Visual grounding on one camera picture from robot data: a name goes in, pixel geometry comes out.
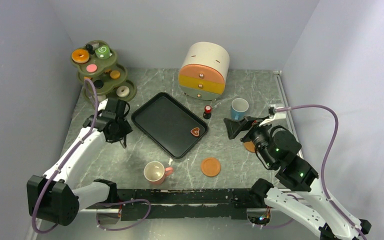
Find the white glazed donut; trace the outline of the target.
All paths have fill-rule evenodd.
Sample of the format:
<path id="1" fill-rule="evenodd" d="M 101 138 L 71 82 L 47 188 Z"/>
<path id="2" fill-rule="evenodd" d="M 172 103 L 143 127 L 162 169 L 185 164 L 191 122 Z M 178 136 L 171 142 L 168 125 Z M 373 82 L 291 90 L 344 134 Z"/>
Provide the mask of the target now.
<path id="1" fill-rule="evenodd" d="M 116 90 L 116 94 L 120 98 L 126 98 L 130 94 L 130 88 L 128 86 L 120 86 Z"/>

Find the brown heart cookie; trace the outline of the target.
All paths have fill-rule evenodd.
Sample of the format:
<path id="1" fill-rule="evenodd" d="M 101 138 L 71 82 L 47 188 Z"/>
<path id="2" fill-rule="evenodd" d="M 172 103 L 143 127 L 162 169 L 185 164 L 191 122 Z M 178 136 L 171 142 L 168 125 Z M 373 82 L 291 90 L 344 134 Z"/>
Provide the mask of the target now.
<path id="1" fill-rule="evenodd" d="M 194 136 L 194 137 L 199 137 L 200 136 L 200 128 L 199 127 L 194 127 L 190 133 Z"/>

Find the black round cookie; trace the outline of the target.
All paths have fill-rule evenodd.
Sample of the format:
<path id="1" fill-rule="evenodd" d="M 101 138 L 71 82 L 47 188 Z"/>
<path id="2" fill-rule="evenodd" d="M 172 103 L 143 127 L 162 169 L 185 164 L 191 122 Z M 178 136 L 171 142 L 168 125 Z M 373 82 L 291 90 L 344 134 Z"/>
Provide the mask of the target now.
<path id="1" fill-rule="evenodd" d="M 93 82 L 93 85 L 96 89 L 101 89 L 104 86 L 104 82 L 100 79 L 97 79 Z"/>

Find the tan round biscuit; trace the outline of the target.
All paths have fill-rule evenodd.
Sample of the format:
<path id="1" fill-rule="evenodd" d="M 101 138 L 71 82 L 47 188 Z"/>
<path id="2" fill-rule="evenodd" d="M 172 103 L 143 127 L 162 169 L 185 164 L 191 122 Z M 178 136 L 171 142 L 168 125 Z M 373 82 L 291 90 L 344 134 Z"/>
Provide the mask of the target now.
<path id="1" fill-rule="evenodd" d="M 111 79 L 116 80 L 116 79 L 119 79 L 119 78 L 120 78 L 121 73 L 120 73 L 118 70 L 112 70 L 112 71 L 109 73 L 109 76 L 110 76 Z"/>

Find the pink round cookie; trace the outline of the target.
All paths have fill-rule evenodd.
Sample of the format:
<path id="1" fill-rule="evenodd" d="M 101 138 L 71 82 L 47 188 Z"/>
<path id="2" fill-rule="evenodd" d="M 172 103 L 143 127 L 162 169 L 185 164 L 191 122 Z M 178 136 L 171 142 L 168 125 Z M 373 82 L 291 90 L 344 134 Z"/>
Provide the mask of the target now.
<path id="1" fill-rule="evenodd" d="M 86 66 L 86 71 L 88 73 L 94 73 L 98 70 L 98 66 L 96 64 L 89 64 Z"/>

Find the green swirl roll cake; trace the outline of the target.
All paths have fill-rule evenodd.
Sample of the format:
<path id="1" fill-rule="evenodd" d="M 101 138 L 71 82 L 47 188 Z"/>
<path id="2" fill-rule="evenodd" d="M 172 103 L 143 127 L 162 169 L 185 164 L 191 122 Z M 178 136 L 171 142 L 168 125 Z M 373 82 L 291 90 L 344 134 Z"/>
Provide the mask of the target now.
<path id="1" fill-rule="evenodd" d="M 101 60 L 106 60 L 113 55 L 110 47 L 106 44 L 97 47 L 95 49 L 95 54 Z"/>

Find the orange glazed donut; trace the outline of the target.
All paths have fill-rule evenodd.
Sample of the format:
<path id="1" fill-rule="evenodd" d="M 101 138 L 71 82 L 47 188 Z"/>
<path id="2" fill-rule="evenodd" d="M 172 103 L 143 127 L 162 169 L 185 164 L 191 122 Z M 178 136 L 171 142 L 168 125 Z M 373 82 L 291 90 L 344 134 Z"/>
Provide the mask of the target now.
<path id="1" fill-rule="evenodd" d="M 76 64 L 84 64 L 89 61 L 90 54 L 87 50 L 79 48 L 71 53 L 71 59 Z"/>

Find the brown chocolate round cookie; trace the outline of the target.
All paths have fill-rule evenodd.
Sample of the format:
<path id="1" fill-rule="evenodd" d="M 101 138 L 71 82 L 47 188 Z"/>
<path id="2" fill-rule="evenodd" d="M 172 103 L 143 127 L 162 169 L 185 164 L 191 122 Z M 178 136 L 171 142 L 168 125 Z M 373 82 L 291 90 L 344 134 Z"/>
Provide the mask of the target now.
<path id="1" fill-rule="evenodd" d="M 91 41 L 89 42 L 89 44 L 92 45 L 94 48 L 97 48 L 100 43 L 98 41 Z"/>

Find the metal food tongs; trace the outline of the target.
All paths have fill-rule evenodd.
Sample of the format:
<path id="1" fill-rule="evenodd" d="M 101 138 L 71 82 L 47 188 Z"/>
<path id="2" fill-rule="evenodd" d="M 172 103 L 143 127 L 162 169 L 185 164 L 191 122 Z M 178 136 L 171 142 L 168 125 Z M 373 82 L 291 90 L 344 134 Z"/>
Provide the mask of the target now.
<path id="1" fill-rule="evenodd" d="M 120 144 L 122 145 L 122 147 L 123 147 L 124 149 L 127 148 L 127 136 L 126 136 L 126 135 L 124 135 L 124 136 L 120 139 Z"/>

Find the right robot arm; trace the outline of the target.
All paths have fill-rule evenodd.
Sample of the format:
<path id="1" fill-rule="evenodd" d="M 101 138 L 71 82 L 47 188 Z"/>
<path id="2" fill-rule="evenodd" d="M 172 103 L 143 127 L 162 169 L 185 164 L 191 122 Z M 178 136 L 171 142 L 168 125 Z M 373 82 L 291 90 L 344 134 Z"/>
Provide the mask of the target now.
<path id="1" fill-rule="evenodd" d="M 271 207 L 299 222 L 322 240 L 356 240 L 366 236 L 371 223 L 347 211 L 324 188 L 318 172 L 298 153 L 301 144 L 285 127 L 272 126 L 270 117 L 224 118 L 230 140 L 245 131 L 241 142 L 252 142 L 257 158 L 287 189 L 308 202 L 305 205 L 286 195 L 265 179 L 258 179 L 250 189 L 250 202 L 255 207 Z"/>

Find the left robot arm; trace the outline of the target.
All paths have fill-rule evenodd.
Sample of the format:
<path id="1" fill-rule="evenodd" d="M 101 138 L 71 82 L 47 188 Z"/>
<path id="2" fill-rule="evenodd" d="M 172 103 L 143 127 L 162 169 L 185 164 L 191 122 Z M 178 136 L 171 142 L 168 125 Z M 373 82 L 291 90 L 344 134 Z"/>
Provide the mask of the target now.
<path id="1" fill-rule="evenodd" d="M 68 226 L 80 210 L 101 203 L 114 207 L 120 200 L 115 182 L 93 180 L 78 187 L 79 175 L 104 144 L 120 143 L 126 147 L 132 127 L 126 117 L 128 102 L 108 98 L 99 103 L 97 113 L 89 116 L 73 144 L 49 170 L 32 175 L 27 181 L 28 211 L 32 220 L 41 219 Z"/>

